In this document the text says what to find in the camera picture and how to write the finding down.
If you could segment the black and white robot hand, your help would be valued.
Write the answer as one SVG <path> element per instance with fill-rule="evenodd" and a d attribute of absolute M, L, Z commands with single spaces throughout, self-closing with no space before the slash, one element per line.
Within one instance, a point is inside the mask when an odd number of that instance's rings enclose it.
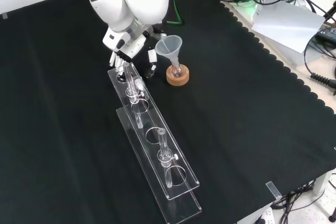
<path fill-rule="evenodd" d="M 153 77 L 158 60 L 155 45 L 165 36 L 164 31 L 155 26 L 150 26 L 137 38 L 131 37 L 128 31 L 115 32 L 109 28 L 103 38 L 104 45 L 112 51 L 109 65 L 121 69 L 125 62 L 133 63 L 147 68 L 144 71 L 147 79 Z"/>

